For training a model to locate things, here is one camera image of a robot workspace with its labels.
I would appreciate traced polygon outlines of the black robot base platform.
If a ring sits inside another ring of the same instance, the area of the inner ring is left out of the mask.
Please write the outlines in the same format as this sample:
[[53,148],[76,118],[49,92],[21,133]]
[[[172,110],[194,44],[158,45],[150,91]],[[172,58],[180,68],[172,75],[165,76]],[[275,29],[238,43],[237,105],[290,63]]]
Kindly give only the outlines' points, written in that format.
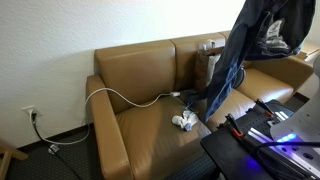
[[203,138],[201,145],[227,180],[319,180],[320,99],[293,112],[279,102],[258,100],[231,127]]

